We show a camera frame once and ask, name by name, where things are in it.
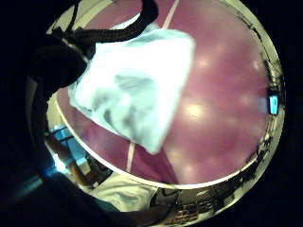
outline black cable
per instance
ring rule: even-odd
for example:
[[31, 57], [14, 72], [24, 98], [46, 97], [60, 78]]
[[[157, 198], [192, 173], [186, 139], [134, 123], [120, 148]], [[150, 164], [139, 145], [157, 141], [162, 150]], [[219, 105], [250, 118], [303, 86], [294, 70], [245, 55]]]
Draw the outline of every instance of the black cable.
[[165, 188], [161, 188], [161, 189], [162, 189], [162, 195], [165, 196], [165, 197], [172, 196], [172, 195], [174, 195], [174, 194], [176, 194], [176, 193], [179, 192], [179, 190], [177, 189], [177, 190], [175, 190], [175, 191], [170, 192], [170, 193], [167, 194], [166, 191], [165, 191]]
[[135, 38], [158, 16], [158, 7], [153, 0], [142, 0], [142, 11], [135, 22], [124, 29], [78, 28], [65, 37], [70, 43], [85, 48], [95, 43], [123, 42]]
[[76, 21], [76, 18], [77, 18], [78, 8], [79, 8], [79, 2], [77, 2], [74, 6], [72, 19], [71, 19], [71, 21], [70, 21], [70, 23], [69, 23], [69, 25], [68, 25], [68, 27], [65, 31], [67, 33], [70, 33], [72, 31], [72, 28], [73, 28], [73, 26], [75, 24], [75, 21]]

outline white stripe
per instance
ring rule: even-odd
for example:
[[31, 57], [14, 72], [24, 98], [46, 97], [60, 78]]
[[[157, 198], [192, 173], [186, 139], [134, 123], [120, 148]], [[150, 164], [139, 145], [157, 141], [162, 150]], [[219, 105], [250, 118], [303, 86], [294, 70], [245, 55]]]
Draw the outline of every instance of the white stripe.
[[131, 142], [129, 146], [128, 157], [127, 157], [127, 165], [126, 165], [127, 172], [131, 172], [132, 169], [132, 164], [134, 159], [134, 148], [135, 148], [135, 143]]
[[165, 19], [165, 22], [164, 22], [162, 28], [168, 28], [169, 27], [170, 22], [172, 20], [172, 17], [174, 15], [174, 12], [177, 10], [177, 7], [178, 7], [179, 3], [180, 3], [180, 0], [175, 0], [174, 1], [172, 7], [169, 10], [169, 14], [168, 14], [167, 18]]

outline glowing light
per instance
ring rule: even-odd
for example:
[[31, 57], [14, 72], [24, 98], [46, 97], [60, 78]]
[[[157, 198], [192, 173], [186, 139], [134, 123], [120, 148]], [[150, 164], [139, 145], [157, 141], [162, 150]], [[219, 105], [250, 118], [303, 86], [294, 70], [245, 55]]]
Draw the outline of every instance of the glowing light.
[[278, 99], [277, 96], [270, 96], [270, 111], [271, 114], [277, 114], [278, 113]]
[[207, 68], [210, 65], [210, 61], [208, 59], [202, 59], [199, 61], [199, 66], [202, 68]]
[[187, 114], [198, 118], [204, 114], [204, 111], [201, 105], [191, 104], [187, 106]]
[[54, 154], [53, 155], [53, 159], [55, 161], [55, 165], [56, 165], [56, 168], [59, 172], [61, 173], [65, 173], [66, 172], [66, 166], [65, 164], [59, 159], [59, 156], [58, 154]]

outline white cloth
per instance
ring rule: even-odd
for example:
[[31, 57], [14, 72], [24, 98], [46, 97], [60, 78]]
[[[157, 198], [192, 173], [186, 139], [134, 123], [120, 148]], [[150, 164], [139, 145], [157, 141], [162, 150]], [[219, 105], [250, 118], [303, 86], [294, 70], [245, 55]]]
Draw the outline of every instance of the white cloth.
[[120, 212], [132, 212], [148, 210], [157, 189], [113, 172], [102, 184], [87, 193], [111, 203]]
[[70, 103], [101, 127], [155, 154], [169, 131], [194, 48], [185, 32], [157, 24], [127, 42], [96, 44], [85, 73], [69, 87]]

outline white plastic bag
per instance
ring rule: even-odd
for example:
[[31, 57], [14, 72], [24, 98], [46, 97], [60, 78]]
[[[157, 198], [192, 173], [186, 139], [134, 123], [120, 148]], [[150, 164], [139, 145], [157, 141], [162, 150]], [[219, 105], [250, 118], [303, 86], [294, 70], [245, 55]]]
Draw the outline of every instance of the white plastic bag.
[[186, 85], [194, 48], [185, 32], [156, 24], [127, 42], [96, 44], [85, 73], [69, 87], [70, 103], [101, 127], [155, 154]]

